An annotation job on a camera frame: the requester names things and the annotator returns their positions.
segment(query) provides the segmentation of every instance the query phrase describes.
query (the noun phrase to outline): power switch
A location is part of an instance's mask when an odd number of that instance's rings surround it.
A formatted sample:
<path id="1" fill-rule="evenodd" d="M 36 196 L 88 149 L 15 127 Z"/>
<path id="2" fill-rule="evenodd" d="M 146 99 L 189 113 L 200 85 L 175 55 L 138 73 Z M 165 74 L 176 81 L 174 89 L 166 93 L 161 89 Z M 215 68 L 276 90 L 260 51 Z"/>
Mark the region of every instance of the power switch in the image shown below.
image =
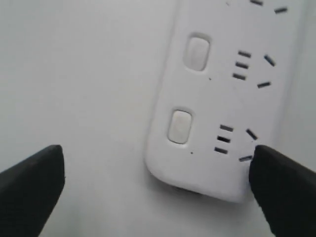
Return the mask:
<path id="1" fill-rule="evenodd" d="M 185 65 L 195 71 L 203 71 L 206 67 L 210 44 L 205 39 L 192 37 L 187 44 L 184 57 Z"/>
<path id="2" fill-rule="evenodd" d="M 168 138 L 171 142 L 185 144 L 191 130 L 192 116 L 183 111 L 175 111 L 171 118 Z"/>

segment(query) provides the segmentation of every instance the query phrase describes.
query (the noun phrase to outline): power socket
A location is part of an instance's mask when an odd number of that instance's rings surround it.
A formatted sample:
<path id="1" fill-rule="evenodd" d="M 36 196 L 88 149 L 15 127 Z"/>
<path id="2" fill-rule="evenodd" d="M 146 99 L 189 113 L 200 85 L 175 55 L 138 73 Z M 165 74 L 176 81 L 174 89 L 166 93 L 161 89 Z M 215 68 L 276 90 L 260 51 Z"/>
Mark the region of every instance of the power socket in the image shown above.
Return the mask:
<path id="1" fill-rule="evenodd" d="M 255 146 L 273 146 L 303 0 L 182 0 L 146 147 L 170 185 L 245 200 Z"/>

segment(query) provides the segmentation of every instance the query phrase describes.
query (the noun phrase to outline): socket hole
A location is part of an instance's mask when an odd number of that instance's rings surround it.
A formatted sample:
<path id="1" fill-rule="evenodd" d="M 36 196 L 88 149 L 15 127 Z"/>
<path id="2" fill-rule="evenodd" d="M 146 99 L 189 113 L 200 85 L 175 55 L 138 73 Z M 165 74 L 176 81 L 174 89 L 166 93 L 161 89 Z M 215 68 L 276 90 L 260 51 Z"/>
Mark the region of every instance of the socket hole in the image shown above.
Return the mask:
<path id="1" fill-rule="evenodd" d="M 234 73 L 233 77 L 236 78 L 236 79 L 240 79 L 240 80 L 246 80 L 246 76 L 243 76 L 243 75 L 240 75 L 240 74 L 237 74 L 237 73 Z"/>
<path id="2" fill-rule="evenodd" d="M 287 7 L 280 7 L 280 8 L 275 9 L 276 14 L 285 13 L 285 12 L 287 12 Z"/>
<path id="3" fill-rule="evenodd" d="M 242 157 L 239 159 L 240 162 L 245 162 L 245 161 L 249 161 L 249 160 L 252 160 L 252 156 Z"/>
<path id="4" fill-rule="evenodd" d="M 238 54 L 240 56 L 246 57 L 246 58 L 251 58 L 251 53 L 245 52 L 245 51 L 238 51 Z"/>
<path id="5" fill-rule="evenodd" d="M 236 67 L 248 69 L 249 65 L 245 63 L 236 62 Z"/>
<path id="6" fill-rule="evenodd" d="M 258 137 L 250 129 L 247 129 L 246 132 L 249 134 L 250 137 L 252 137 L 253 140 L 258 139 Z"/>
<path id="7" fill-rule="evenodd" d="M 232 127 L 228 127 L 228 126 L 225 126 L 225 125 L 221 125 L 220 126 L 221 130 L 225 130 L 225 131 L 228 131 L 228 132 L 233 132 L 233 128 Z"/>
<path id="8" fill-rule="evenodd" d="M 230 143 L 231 142 L 231 140 L 229 138 L 221 137 L 221 136 L 218 136 L 217 140 L 219 140 L 221 142 L 226 142 L 226 143 Z"/>
<path id="9" fill-rule="evenodd" d="M 250 0 L 250 2 L 259 6 L 263 5 L 263 1 L 259 1 L 259 0 Z"/>
<path id="10" fill-rule="evenodd" d="M 258 84 L 258 88 L 262 88 L 262 87 L 266 87 L 266 86 L 269 86 L 271 85 L 271 82 L 265 82 L 265 83 L 261 83 L 261 84 Z"/>
<path id="11" fill-rule="evenodd" d="M 219 153 L 222 153 L 222 154 L 226 154 L 228 153 L 227 150 L 224 150 L 224 149 L 221 149 L 221 148 L 218 148 L 218 147 L 215 147 L 214 151 L 216 152 L 219 152 Z"/>
<path id="12" fill-rule="evenodd" d="M 265 55 L 265 60 L 273 67 L 276 65 L 275 61 L 267 54 Z"/>

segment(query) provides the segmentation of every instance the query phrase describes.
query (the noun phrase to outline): black object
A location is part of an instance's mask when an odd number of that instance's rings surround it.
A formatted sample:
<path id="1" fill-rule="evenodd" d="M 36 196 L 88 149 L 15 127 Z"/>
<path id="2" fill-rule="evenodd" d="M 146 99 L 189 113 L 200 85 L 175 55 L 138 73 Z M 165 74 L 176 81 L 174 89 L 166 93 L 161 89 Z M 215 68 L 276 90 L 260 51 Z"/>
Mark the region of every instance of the black object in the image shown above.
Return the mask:
<path id="1" fill-rule="evenodd" d="M 276 237 L 316 237 L 316 174 L 283 154 L 258 146 L 249 182 Z"/>
<path id="2" fill-rule="evenodd" d="M 61 146 L 49 146 L 0 174 L 0 237 L 38 237 L 65 184 Z"/>

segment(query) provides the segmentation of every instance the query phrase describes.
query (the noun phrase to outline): white wall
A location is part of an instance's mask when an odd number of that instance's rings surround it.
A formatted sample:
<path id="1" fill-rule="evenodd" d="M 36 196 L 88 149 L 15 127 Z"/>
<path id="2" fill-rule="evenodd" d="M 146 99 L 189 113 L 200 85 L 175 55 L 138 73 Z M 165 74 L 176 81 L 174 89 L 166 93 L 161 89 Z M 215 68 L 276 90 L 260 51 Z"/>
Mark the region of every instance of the white wall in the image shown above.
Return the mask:
<path id="1" fill-rule="evenodd" d="M 316 170 L 316 13 L 279 147 Z M 0 1 L 0 169 L 61 144 L 66 186 L 43 237 L 267 237 L 232 205 L 152 178 L 143 148 L 176 0 Z"/>

